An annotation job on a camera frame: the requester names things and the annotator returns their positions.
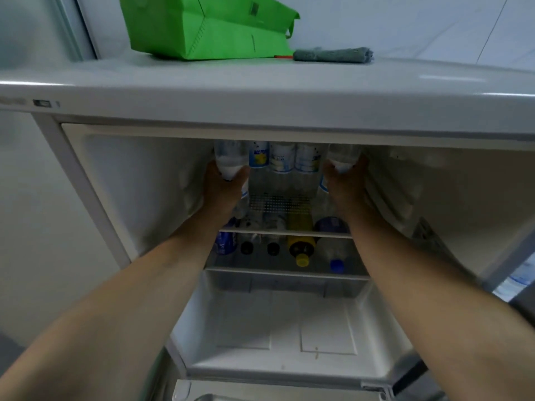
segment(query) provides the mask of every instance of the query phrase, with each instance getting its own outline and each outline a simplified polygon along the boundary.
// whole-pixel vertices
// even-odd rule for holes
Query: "person's left arm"
[[[37,337],[0,378],[0,401],[136,399],[247,177],[225,182],[211,162],[203,207]]]

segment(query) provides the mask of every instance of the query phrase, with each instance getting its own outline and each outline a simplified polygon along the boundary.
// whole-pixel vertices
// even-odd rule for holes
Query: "forearm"
[[[199,211],[61,316],[2,377],[0,399],[134,399],[197,284],[215,219]]]
[[[364,204],[347,219],[371,277],[451,399],[531,391],[525,375],[534,373],[535,334],[514,310],[414,247]]]

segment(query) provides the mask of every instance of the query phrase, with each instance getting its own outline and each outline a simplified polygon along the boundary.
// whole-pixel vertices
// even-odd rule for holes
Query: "yellow bottle cap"
[[[304,253],[300,253],[295,257],[295,262],[298,264],[299,267],[307,267],[308,266],[308,256]]]

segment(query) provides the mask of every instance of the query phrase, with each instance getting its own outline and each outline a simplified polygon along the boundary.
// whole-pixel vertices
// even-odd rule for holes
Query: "refrigerator hinge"
[[[390,385],[377,384],[377,383],[366,383],[365,381],[361,382],[361,388],[364,391],[373,391],[378,392],[380,395],[381,401],[395,401],[394,392]]]

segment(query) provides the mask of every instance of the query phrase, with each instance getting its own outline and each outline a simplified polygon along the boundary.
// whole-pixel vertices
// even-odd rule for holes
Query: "hand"
[[[232,217],[232,210],[241,199],[241,188],[249,178],[249,166],[241,168],[232,181],[225,181],[216,161],[208,163],[204,173],[204,204],[203,210],[214,217],[214,221],[221,227]]]
[[[330,160],[323,165],[323,176],[338,211],[346,217],[354,208],[364,204],[364,179],[368,158],[361,155],[358,162],[347,173],[340,174]]]

